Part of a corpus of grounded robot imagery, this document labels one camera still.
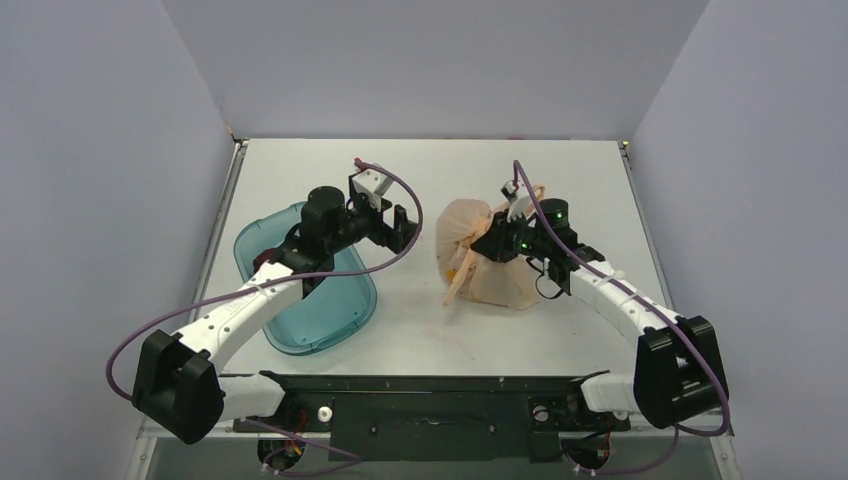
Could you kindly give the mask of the orange plastic bag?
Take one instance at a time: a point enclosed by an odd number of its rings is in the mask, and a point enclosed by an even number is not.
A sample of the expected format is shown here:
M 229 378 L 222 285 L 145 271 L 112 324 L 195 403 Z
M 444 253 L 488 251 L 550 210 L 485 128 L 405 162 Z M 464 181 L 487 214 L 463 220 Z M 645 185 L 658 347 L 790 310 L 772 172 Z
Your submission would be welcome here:
M 436 220 L 435 252 L 439 274 L 448 285 L 443 303 L 457 297 L 476 303 L 525 310 L 541 300 L 531 268 L 521 258 L 492 262 L 470 250 L 472 242 L 489 228 L 495 213 L 506 211 L 507 201 L 492 207 L 478 199 L 450 202 Z M 456 268 L 452 281 L 445 271 Z

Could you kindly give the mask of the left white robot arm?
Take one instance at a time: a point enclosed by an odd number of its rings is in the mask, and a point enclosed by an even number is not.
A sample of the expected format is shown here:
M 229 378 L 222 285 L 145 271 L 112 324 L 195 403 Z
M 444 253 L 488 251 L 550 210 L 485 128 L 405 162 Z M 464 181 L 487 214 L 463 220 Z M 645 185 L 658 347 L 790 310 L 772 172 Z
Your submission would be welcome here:
M 348 178 L 349 192 L 322 186 L 313 189 L 301 221 L 238 290 L 207 299 L 211 311 L 166 333 L 164 314 L 143 326 L 144 336 L 135 380 L 125 399 L 186 444 L 207 436 L 222 421 L 261 418 L 272 429 L 291 427 L 298 402 L 266 372 L 226 375 L 224 367 L 237 351 L 277 314 L 308 298 L 327 278 L 345 278 L 335 255 L 363 239 L 393 252 L 393 258 L 351 276 L 376 273 L 397 263 L 415 245 L 422 221 L 409 220 L 394 208 L 392 224 L 383 220 L 391 202 L 391 185 L 402 187 L 416 210 L 423 209 L 414 190 L 396 174 L 362 161 Z

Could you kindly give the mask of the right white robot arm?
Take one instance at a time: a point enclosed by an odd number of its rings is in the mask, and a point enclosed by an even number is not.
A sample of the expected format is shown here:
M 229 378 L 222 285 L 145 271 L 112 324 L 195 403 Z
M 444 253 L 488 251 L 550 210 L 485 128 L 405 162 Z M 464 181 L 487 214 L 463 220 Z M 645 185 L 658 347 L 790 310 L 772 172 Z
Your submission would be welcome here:
M 728 430 L 729 391 L 712 324 L 701 316 L 684 317 L 618 277 L 603 254 L 579 241 L 565 200 L 544 199 L 532 214 L 516 218 L 495 213 L 470 248 L 496 263 L 524 259 L 536 278 L 593 308 L 634 347 L 632 375 L 592 376 L 565 398 L 572 424 L 588 427 L 603 413 L 626 413 L 656 428 L 681 428 L 718 409 L 722 423 L 712 433 Z

